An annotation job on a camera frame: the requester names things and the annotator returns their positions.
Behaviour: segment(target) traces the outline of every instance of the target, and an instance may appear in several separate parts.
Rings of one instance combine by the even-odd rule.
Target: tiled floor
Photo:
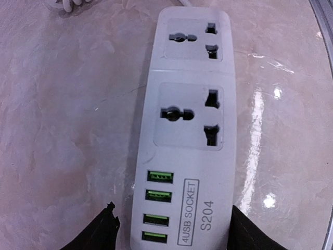
[[[333,203],[333,83],[307,0],[192,0],[231,20],[235,204],[288,249],[320,249]],[[176,0],[0,8],[0,249],[59,249],[107,202],[129,249],[140,119],[158,13]]]

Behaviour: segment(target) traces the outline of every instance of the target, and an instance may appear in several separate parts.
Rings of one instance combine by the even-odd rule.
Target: socket hole
[[[218,91],[217,90],[209,90],[209,94],[207,97],[207,100],[205,102],[206,107],[214,107],[214,108],[219,108],[220,103],[218,101]]]
[[[213,22],[209,22],[206,28],[206,33],[210,33],[210,34],[217,34],[217,30],[216,30],[216,24]]]
[[[194,118],[194,113],[190,109],[184,109],[184,112],[181,112],[177,107],[170,107],[162,108],[160,117],[169,121],[178,121],[182,117],[184,121],[190,121]]]
[[[217,50],[219,47],[217,45],[206,45],[206,50],[208,52],[209,59],[217,59]]]
[[[183,33],[176,33],[176,34],[170,34],[169,40],[175,41],[178,43],[182,43],[185,40],[187,40],[189,42],[194,42],[197,40],[197,37],[195,35],[185,35]]]
[[[216,126],[204,126],[203,127],[204,133],[206,134],[207,138],[207,146],[217,146],[217,134],[220,130],[219,125]]]

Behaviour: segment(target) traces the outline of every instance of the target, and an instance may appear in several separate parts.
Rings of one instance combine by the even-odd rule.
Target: universal socket
[[[209,58],[206,45],[218,46],[217,59]],[[226,249],[236,130],[229,17],[210,8],[164,9],[140,132],[132,250]]]

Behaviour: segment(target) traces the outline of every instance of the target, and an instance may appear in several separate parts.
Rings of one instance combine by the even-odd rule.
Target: power strip
[[[228,15],[211,8],[164,9],[142,118],[132,250],[226,249],[236,130]]]

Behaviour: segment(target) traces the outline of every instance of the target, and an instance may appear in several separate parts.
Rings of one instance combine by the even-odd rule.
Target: glossy surface
[[[288,249],[320,249],[333,202],[333,83],[306,0],[226,11],[237,73],[235,204]],[[93,0],[71,15],[0,8],[0,249],[59,249],[106,205],[129,249],[140,119],[158,13]]]

